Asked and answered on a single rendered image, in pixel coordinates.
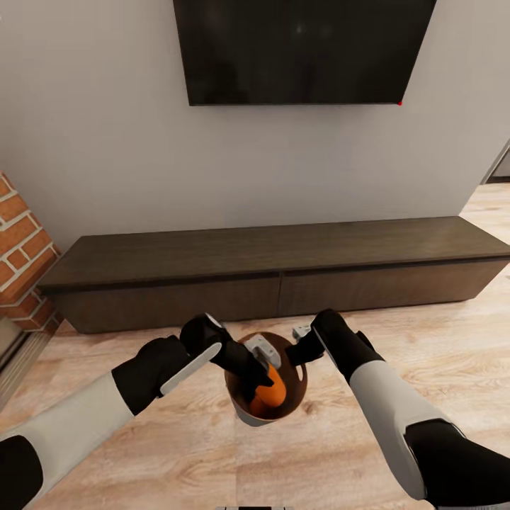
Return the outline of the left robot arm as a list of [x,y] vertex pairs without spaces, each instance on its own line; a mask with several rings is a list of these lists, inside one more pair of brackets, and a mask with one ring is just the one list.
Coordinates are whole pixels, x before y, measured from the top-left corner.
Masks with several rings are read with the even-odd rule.
[[272,385],[257,352],[277,366],[279,353],[257,331],[243,344],[210,315],[176,335],[152,338],[115,369],[0,436],[0,510],[29,510],[102,443],[208,361],[251,390]]

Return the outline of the trash can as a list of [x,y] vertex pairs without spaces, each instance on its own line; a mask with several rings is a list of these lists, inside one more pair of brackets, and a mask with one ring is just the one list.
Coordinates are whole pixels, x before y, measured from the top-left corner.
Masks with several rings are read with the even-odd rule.
[[[256,332],[248,334],[240,339],[245,344],[248,337],[255,337]],[[308,371],[306,363],[301,365],[302,368],[302,380],[298,374],[297,366],[291,366],[290,360],[288,359],[285,350],[287,347],[292,346],[293,343],[288,341],[286,338],[273,332],[261,331],[261,334],[266,337],[267,342],[279,353],[280,363],[278,365],[271,366],[275,367],[278,371],[280,378],[282,378],[283,384],[288,387],[288,393],[286,394],[285,401],[282,407],[278,408],[269,419],[257,419],[249,413],[249,404],[244,399],[242,386],[243,380],[235,374],[227,372],[225,370],[225,381],[227,390],[229,391],[230,398],[232,399],[234,408],[236,409],[237,416],[247,425],[251,427],[260,427],[264,424],[273,423],[277,420],[284,419],[290,416],[298,407],[302,404],[308,386]],[[257,352],[257,358],[265,360],[261,353]],[[267,360],[265,360],[267,361]]]

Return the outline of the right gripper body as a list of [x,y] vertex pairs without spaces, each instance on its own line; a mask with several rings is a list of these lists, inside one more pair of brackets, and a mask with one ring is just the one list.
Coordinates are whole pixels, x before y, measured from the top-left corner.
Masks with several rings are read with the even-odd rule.
[[306,337],[298,344],[287,347],[285,350],[291,366],[298,366],[322,358],[324,353],[316,353],[307,344]]

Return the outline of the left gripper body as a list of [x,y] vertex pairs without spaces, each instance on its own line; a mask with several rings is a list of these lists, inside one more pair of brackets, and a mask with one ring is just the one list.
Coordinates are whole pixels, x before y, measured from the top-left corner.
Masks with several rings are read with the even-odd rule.
[[256,360],[243,342],[238,341],[238,354],[234,363],[227,368],[227,372],[237,375],[243,383],[251,390],[267,375],[267,370],[261,362]]

